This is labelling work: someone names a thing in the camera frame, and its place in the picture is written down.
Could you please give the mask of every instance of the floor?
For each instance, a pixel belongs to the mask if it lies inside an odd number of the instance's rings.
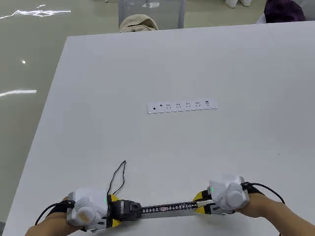
[[[265,0],[187,0],[185,28],[254,24]],[[67,36],[118,32],[118,0],[2,0],[0,221],[5,222]]]

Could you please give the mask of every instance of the black wire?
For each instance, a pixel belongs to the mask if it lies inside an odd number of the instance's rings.
[[[253,186],[253,185],[260,186],[260,187],[268,189],[270,192],[274,193],[281,200],[281,202],[283,204],[285,204],[284,199],[275,190],[273,190],[273,189],[269,188],[268,186],[263,185],[261,183],[251,183],[251,186]]]
[[[65,201],[62,201],[62,202],[59,202],[59,203],[51,204],[49,207],[47,207],[47,208],[41,213],[41,215],[40,215],[40,216],[38,217],[38,219],[36,220],[35,225],[38,224],[38,222],[39,222],[39,220],[41,219],[41,217],[42,217],[42,216],[45,214],[45,212],[48,211],[50,208],[55,207],[55,206],[60,205],[60,204],[67,203],[67,202],[68,202],[68,200],[65,200]]]
[[[117,192],[123,187],[123,185],[124,185],[124,183],[125,183],[125,166],[126,166],[126,160],[123,161],[123,162],[119,165],[119,167],[118,167],[117,170],[115,170],[115,172],[114,172],[114,174],[113,174],[113,177],[112,177],[112,180],[110,181],[110,184],[109,184],[109,188],[108,188],[108,191],[107,191],[107,195],[109,194],[109,191],[110,191],[110,189],[112,188],[112,183],[113,183],[113,180],[114,180],[114,178],[115,178],[115,174],[116,174],[117,171],[121,168],[122,165],[124,165],[124,170],[123,170],[123,183],[122,183],[122,185],[119,187],[119,189],[117,189],[113,194],[117,193]]]

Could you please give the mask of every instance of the black cable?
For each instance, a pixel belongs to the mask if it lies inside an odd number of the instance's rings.
[[[49,207],[47,207],[41,214],[40,216],[38,217],[38,219],[36,220],[35,222],[35,225],[38,224],[39,220],[41,219],[41,217],[45,214],[46,211],[48,211],[50,208],[52,207],[55,207],[55,206],[58,206],[58,205],[65,205],[66,208],[74,208],[74,204],[75,204],[75,201],[71,201],[71,200],[64,200],[64,201],[61,201],[59,203],[54,203],[54,204],[51,204]]]
[[[43,214],[45,214],[46,211],[48,211],[48,210],[49,210],[50,208],[52,208],[52,207],[55,207],[55,206],[57,206],[57,205],[59,205],[59,204],[64,203],[64,202],[67,202],[67,200],[66,200],[66,201],[62,201],[62,202],[60,202],[60,203],[51,204],[49,207],[47,207],[47,208],[41,213],[41,215],[38,217],[38,219],[37,219],[36,222],[35,222],[35,225],[38,224],[39,220],[41,219],[41,217],[43,216]]]
[[[115,170],[115,172],[114,172],[114,174],[113,174],[113,177],[112,177],[112,180],[110,181],[110,184],[109,184],[109,188],[108,188],[108,191],[107,191],[107,195],[109,194],[109,191],[110,191],[110,189],[112,188],[112,183],[113,183],[113,180],[114,180],[114,178],[115,178],[115,174],[116,174],[117,171],[121,168],[122,165],[124,165],[124,170],[123,170],[123,183],[122,183],[122,185],[119,187],[119,189],[117,189],[113,194],[117,193],[117,192],[123,187],[123,185],[124,185],[124,183],[125,183],[125,166],[126,166],[126,160],[123,161],[123,162],[119,165],[119,167],[118,167],[117,170]]]
[[[263,188],[268,189],[270,192],[272,192],[273,194],[275,194],[275,195],[281,200],[281,202],[282,202],[283,204],[285,204],[284,199],[283,199],[275,190],[273,190],[273,189],[269,188],[268,186],[263,185],[263,184],[261,184],[261,183],[251,183],[251,186],[253,186],[253,185],[260,186],[260,187],[263,187]]]

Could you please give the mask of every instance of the power outlet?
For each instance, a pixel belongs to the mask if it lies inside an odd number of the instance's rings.
[[[147,111],[149,114],[211,110],[217,108],[218,104],[213,99],[194,99],[180,102],[154,102],[147,104]]]

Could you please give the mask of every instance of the human hand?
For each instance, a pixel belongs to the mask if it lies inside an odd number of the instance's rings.
[[[266,196],[260,193],[253,193],[250,194],[250,203],[246,207],[236,211],[252,218],[264,217],[266,209],[272,203],[274,201]]]

